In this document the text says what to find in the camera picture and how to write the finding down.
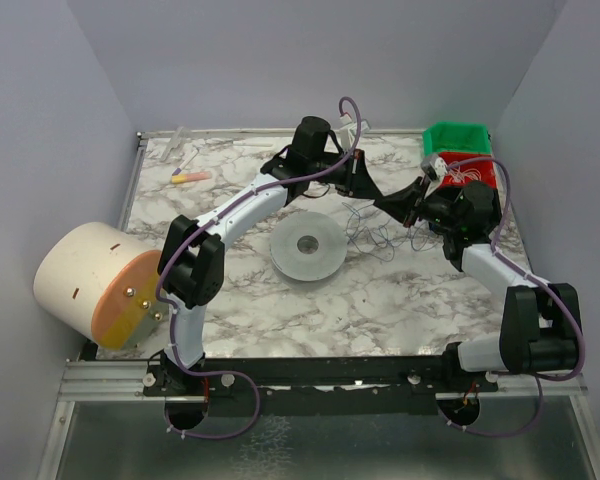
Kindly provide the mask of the white perforated cable spool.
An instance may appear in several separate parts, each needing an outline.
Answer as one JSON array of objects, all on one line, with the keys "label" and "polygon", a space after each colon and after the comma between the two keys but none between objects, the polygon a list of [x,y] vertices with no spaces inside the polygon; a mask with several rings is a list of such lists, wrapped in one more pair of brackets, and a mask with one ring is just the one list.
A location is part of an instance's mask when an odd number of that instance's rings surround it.
[{"label": "white perforated cable spool", "polygon": [[317,212],[294,213],[280,221],[270,236],[274,267],[292,281],[325,280],[344,264],[348,239],[332,218]]}]

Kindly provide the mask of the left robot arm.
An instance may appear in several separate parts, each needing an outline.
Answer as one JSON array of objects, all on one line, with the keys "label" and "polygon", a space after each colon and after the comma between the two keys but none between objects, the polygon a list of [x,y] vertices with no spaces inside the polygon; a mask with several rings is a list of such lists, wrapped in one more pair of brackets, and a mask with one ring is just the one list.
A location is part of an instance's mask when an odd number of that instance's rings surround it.
[{"label": "left robot arm", "polygon": [[171,307],[165,354],[182,370],[204,357],[207,305],[222,288],[225,255],[236,240],[302,196],[313,182],[332,185],[345,195],[377,197],[358,147],[369,125],[348,114],[341,119],[343,127],[334,131],[324,119],[303,118],[291,143],[238,194],[196,219],[180,215],[171,222],[159,260],[156,297]]}]

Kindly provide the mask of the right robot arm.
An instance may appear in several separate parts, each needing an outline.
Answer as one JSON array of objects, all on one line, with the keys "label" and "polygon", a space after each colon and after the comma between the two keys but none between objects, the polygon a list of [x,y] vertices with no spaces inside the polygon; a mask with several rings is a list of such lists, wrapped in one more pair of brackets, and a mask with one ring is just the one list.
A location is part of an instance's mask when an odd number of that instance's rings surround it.
[{"label": "right robot arm", "polygon": [[530,374],[566,381],[583,368],[578,297],[567,283],[549,283],[493,245],[503,218],[498,192],[482,181],[428,189],[425,178],[382,195],[374,205],[404,226],[428,222],[443,238],[445,258],[504,302],[497,335],[456,346],[465,372]]}]

